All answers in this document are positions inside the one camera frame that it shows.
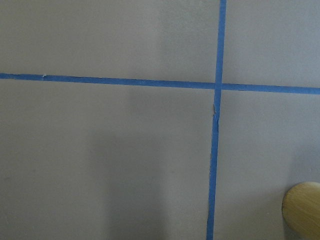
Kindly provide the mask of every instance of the wall surface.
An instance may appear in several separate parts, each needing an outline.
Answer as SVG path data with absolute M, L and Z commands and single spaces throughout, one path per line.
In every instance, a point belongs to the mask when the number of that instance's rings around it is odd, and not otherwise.
M 228 0 L 223 83 L 320 87 L 320 2 Z M 218 0 L 4 0 L 0 73 L 215 81 Z M 214 90 L 0 80 L 0 239 L 204 240 Z M 320 96 L 222 91 L 215 240 L 298 240 Z

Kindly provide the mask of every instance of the blue tape line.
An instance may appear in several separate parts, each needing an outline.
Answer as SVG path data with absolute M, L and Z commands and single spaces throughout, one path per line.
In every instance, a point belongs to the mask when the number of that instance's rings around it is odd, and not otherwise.
M 302 86 L 274 86 L 274 85 L 250 85 L 250 84 L 224 83 L 222 85 L 222 89 L 233 90 L 233 91 L 320 95 L 320 88 L 302 87 Z
M 78 77 L 78 76 L 59 76 L 59 75 L 34 75 L 34 74 L 8 74 L 0 73 L 0 79 L 33 80 L 48 82 L 68 82 L 68 83 L 90 83 L 90 84 L 112 84 L 130 86 L 149 86 L 149 87 L 170 87 L 187 89 L 215 89 L 213 82 L 195 81 L 165 81 L 147 79 L 125 79 L 125 78 L 100 78 L 100 77 Z
M 215 67 L 215 91 L 214 109 L 212 120 L 212 140 L 211 140 L 211 160 L 209 175 L 209 211 L 206 223 L 206 240 L 214 239 L 214 220 L 216 203 L 216 182 L 217 182 L 217 162 L 218 162 L 218 142 L 219 142 L 219 118 L 222 92 L 222 73 L 224 65 L 225 28 L 226 28 L 227 0 L 220 0 L 219 27 L 216 52 Z

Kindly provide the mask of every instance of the wooden handle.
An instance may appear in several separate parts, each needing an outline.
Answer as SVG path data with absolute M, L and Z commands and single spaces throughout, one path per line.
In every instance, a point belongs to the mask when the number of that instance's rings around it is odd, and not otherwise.
M 291 188 L 284 196 L 282 215 L 301 237 L 320 240 L 320 183 L 303 182 Z

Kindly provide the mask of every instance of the gray wall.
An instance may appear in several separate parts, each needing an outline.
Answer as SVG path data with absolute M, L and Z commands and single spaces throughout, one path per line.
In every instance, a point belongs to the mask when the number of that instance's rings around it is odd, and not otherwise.
M 320 87 L 317 0 L 228 0 L 223 82 Z M 1 1 L 0 72 L 213 82 L 218 0 Z M 0 239 L 204 240 L 212 90 L 0 81 Z M 297 240 L 316 95 L 223 91 L 216 240 Z

